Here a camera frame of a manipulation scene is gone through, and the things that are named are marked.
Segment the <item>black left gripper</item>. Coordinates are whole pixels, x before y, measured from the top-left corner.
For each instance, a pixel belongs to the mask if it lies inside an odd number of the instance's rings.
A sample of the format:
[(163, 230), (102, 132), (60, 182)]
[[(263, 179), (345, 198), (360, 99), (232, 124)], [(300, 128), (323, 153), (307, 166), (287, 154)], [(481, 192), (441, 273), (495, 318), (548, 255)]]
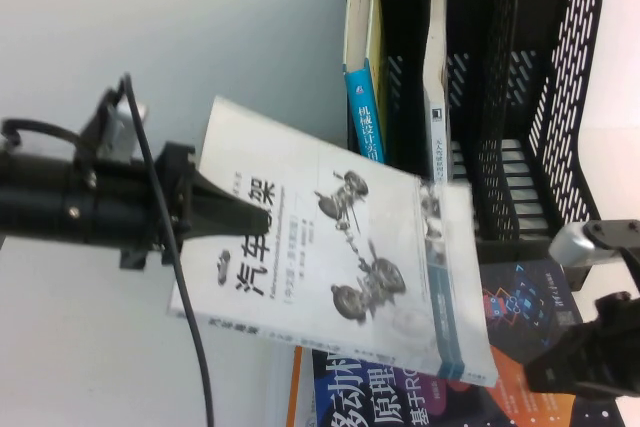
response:
[(152, 161), (155, 188), (143, 161), (97, 165), (92, 244), (120, 251), (119, 267), (142, 270), (151, 252), (169, 265), (169, 237), (256, 236), (269, 232), (267, 210), (222, 190), (195, 172), (195, 148), (169, 142)]

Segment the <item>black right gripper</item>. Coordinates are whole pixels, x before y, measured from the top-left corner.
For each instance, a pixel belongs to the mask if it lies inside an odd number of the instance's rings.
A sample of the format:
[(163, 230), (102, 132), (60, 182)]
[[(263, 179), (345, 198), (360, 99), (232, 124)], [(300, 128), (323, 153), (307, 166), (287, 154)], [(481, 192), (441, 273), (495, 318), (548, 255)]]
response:
[(569, 328), (524, 373), (536, 393), (637, 395), (639, 299), (627, 291), (595, 301), (597, 319)]

